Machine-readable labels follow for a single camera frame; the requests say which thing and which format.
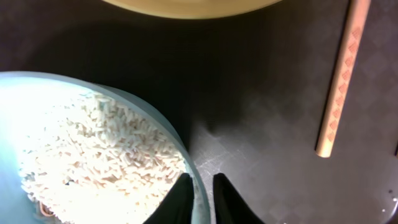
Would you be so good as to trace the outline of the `light blue bowl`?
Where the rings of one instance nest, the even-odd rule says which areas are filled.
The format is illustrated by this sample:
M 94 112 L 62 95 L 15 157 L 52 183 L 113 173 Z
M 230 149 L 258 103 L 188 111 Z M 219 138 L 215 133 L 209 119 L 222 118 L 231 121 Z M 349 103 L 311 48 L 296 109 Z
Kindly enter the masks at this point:
M 106 85 L 42 72 L 1 72 L 1 223 L 40 223 L 34 204 L 21 188 L 17 145 L 19 131 L 36 124 L 37 110 L 82 91 L 97 91 L 123 102 L 152 121 L 173 141 L 193 179 L 192 223 L 210 223 L 210 206 L 203 181 L 175 128 L 157 109 L 136 95 Z

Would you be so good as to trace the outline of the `cooked rice pile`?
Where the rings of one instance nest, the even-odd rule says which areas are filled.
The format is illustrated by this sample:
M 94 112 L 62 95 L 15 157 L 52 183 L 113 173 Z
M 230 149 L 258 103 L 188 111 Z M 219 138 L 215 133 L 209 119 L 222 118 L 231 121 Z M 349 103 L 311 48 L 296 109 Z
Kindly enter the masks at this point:
M 143 223 L 186 171 L 155 124 L 101 93 L 52 103 L 39 118 L 18 149 L 19 175 L 44 223 Z

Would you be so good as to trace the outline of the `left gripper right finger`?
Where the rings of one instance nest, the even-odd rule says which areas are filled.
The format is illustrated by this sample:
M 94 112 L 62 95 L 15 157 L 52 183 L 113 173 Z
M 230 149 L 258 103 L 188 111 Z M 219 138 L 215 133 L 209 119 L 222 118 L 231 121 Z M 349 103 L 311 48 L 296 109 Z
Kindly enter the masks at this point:
M 264 224 L 223 173 L 213 176 L 213 201 L 217 224 Z

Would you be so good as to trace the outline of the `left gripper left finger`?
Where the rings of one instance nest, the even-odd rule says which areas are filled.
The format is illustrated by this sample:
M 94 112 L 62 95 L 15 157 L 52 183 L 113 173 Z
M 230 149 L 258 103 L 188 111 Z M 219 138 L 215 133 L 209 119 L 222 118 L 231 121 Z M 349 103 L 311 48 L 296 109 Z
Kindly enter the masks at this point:
M 191 224 L 193 201 L 193 180 L 183 173 L 144 224 Z

